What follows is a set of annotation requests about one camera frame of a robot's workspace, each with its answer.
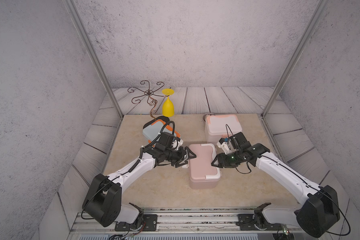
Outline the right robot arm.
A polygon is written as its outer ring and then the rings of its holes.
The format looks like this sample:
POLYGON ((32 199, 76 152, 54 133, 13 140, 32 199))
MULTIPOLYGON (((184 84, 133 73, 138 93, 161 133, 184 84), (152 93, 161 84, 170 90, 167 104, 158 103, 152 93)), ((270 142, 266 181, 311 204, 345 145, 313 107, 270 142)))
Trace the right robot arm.
POLYGON ((225 125, 227 137, 218 142, 223 153, 218 154, 211 165, 220 169, 237 168, 245 163, 267 173, 297 200, 297 207, 276 206, 264 203, 254 210, 252 224, 260 231, 270 225, 296 226, 308 235, 319 238, 328 233, 345 214, 338 203, 336 190, 324 187, 305 178, 279 160, 267 147, 257 143, 252 145, 243 133, 233 133, 225 125))

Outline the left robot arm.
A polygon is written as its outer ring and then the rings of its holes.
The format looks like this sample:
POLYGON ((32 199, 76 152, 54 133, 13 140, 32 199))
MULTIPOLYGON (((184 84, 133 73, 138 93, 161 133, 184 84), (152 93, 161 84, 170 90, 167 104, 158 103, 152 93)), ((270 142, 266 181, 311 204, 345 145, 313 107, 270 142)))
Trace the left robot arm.
POLYGON ((183 141, 175 130, 166 132, 161 128, 149 144, 140 148, 139 156, 135 160, 112 174, 98 174, 94 177, 84 199, 82 211, 103 227, 119 222, 128 224, 134 231, 139 231, 144 226, 144 211, 132 203, 122 203, 125 190, 156 167, 170 165, 179 168, 194 158, 196 154, 189 147, 183 147, 183 141))

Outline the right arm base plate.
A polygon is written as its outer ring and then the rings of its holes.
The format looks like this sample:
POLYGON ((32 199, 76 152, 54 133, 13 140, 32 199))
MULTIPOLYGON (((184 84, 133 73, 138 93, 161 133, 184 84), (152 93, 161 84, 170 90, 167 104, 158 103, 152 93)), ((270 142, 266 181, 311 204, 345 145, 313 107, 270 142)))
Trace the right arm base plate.
POLYGON ((281 224, 270 224, 262 217, 255 214, 239 214, 236 225, 241 231, 281 231, 281 224))

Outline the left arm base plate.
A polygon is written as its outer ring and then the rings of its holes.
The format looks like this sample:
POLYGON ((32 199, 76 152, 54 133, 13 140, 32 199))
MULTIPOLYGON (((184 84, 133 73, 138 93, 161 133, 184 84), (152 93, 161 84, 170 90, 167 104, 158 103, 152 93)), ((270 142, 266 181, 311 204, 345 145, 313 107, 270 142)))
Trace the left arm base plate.
POLYGON ((116 232, 142 231, 142 232, 155 232, 157 229, 158 215, 155 214, 140 214, 137 219, 132 223, 116 222, 116 232))

